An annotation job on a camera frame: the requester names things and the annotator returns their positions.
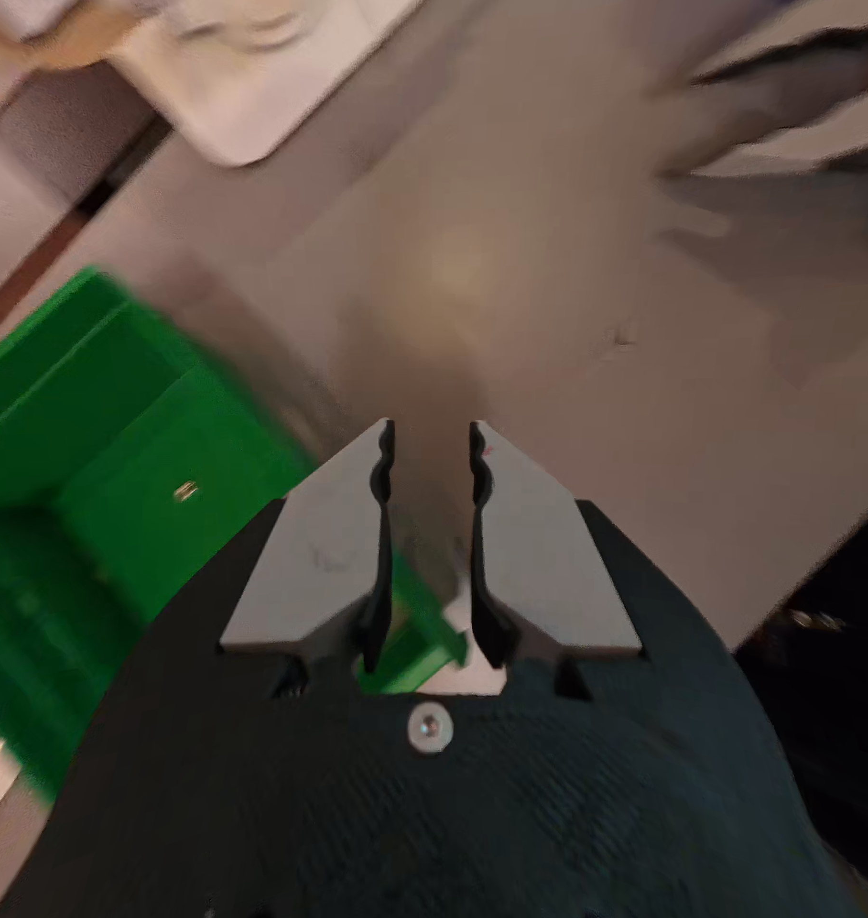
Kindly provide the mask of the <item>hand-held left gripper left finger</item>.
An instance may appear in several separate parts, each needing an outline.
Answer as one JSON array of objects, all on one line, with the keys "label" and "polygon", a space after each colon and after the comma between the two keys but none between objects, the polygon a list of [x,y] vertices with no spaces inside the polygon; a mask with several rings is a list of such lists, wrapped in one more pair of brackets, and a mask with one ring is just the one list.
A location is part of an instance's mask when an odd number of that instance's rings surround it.
[{"label": "hand-held left gripper left finger", "polygon": [[377,669],[392,622],[395,425],[380,419],[293,488],[220,645]]}]

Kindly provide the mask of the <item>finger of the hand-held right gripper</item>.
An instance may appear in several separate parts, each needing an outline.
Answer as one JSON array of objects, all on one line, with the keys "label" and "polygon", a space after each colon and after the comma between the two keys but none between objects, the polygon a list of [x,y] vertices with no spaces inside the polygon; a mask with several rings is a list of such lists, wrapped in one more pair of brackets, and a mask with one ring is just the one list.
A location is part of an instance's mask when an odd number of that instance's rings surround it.
[{"label": "finger of the hand-held right gripper", "polygon": [[[746,56],[705,65],[736,42],[785,29],[788,19],[795,33],[783,41],[769,40]],[[868,86],[868,2],[751,2],[748,12],[735,14],[705,42],[690,86]]]},{"label": "finger of the hand-held right gripper", "polygon": [[715,178],[868,170],[868,108],[843,108],[815,122],[779,128],[747,114],[708,126],[664,155],[659,176]]}]

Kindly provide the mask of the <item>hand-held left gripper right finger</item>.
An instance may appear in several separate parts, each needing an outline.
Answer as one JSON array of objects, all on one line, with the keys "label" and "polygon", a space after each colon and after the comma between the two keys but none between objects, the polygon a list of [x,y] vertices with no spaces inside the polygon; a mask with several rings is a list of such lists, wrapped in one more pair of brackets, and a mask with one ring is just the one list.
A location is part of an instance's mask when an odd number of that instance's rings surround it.
[{"label": "hand-held left gripper right finger", "polygon": [[483,420],[470,424],[469,454],[472,628],[489,665],[640,656],[574,495]]}]

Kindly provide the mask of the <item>green plastic bin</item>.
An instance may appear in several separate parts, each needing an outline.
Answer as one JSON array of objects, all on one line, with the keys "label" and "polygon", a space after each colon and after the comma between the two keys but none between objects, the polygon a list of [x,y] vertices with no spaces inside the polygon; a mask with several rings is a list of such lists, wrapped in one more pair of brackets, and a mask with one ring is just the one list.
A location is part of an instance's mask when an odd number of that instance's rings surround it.
[{"label": "green plastic bin", "polygon": [[[92,266],[0,341],[0,739],[47,804],[144,631],[319,465]],[[176,503],[187,480],[199,489]]]}]

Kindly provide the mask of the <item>white rounded base plate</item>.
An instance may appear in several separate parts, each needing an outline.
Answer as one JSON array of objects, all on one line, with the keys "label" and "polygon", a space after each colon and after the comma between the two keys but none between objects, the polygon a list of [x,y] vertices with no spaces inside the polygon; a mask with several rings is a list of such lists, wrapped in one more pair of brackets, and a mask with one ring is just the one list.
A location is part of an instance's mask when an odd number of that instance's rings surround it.
[{"label": "white rounded base plate", "polygon": [[418,1],[164,2],[110,63],[211,164],[263,160]]}]

